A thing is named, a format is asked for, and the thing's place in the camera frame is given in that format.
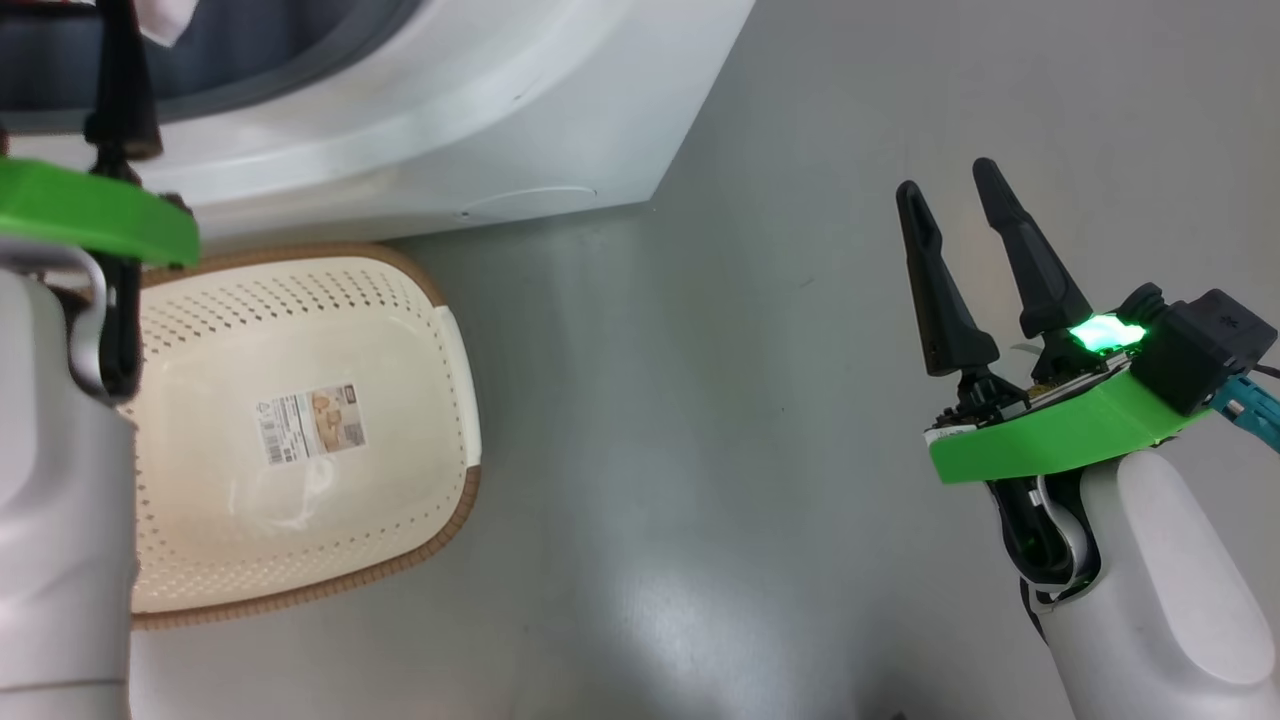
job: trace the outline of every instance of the barcode sticker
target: barcode sticker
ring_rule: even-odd
[[[256,406],[257,430],[269,466],[287,465],[365,446],[356,386],[333,386],[280,396]]]

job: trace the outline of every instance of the white cloth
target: white cloth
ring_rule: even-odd
[[[65,3],[68,0],[44,0],[45,3]],[[83,5],[92,5],[93,0],[70,0]],[[191,24],[191,15],[196,12],[196,3],[200,0],[133,0],[133,9],[138,14],[138,28],[147,40],[173,47],[174,42],[182,37]]]

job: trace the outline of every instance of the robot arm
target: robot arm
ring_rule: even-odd
[[[1221,411],[1268,442],[1280,404],[1244,375],[1276,331],[1226,293],[1165,305],[1143,286],[1117,316],[1089,304],[991,160],[974,163],[1044,350],[1023,391],[995,375],[919,188],[899,188],[931,375],[959,404],[925,433],[943,483],[982,482],[1024,598],[1080,720],[1280,717],[1267,623],[1178,471],[1147,450]]]
[[[1280,717],[1262,611],[1178,470],[1152,451],[1084,470],[1100,557],[1065,600],[1032,600],[1079,720]]]
[[[0,717],[125,720],[133,425],[73,379],[63,318],[0,270]]]
[[[114,406],[141,372],[141,266],[193,264],[198,236],[129,168],[161,151],[131,1],[10,13],[96,13],[102,56],[90,174],[10,160],[0,131],[0,717],[125,720],[134,428]],[[38,281],[68,269],[87,293]]]

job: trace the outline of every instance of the brown basket rim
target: brown basket rim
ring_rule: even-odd
[[[142,287],[155,287],[173,281],[216,273],[220,270],[244,268],[248,265],[265,265],[269,263],[308,260],[314,258],[349,256],[369,258],[394,266],[408,275],[420,288],[422,288],[422,292],[426,295],[428,300],[430,300],[433,307],[445,305],[444,296],[440,293],[439,288],[435,287],[435,283],[431,282],[431,278],[428,277],[426,272],[417,266],[412,260],[389,247],[358,242],[305,245],[238,252],[202,260],[197,268],[189,270],[151,269],[142,274]],[[458,496],[458,505],[453,509],[453,514],[449,516],[448,521],[444,523],[444,527],[440,528],[440,532],[416,548],[402,555],[397,555],[389,560],[384,560],[361,570],[347,573],[346,575],[338,575],[337,578],[330,578],[328,580],[302,585],[301,588],[294,588],[292,591],[284,591],[262,597],[210,605],[206,607],[192,607],[188,610],[134,612],[133,629],[163,630],[170,628],[186,628],[189,625],[200,625],[219,620],[248,618],[251,615],[260,615],[273,610],[283,610],[285,607],[301,605],[312,600],[329,597],[361,585],[367,585],[369,583],[380,580],[388,575],[408,570],[443,550],[444,546],[449,544],[449,541],[458,534],[458,530],[462,529],[467,518],[471,516],[471,510],[475,507],[479,492],[480,465],[472,465],[471,468],[467,468],[462,493]]]

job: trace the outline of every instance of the green led light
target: green led light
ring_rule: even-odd
[[[1128,347],[1147,334],[1139,325],[1126,325],[1115,315],[1094,315],[1068,332],[1092,352]]]

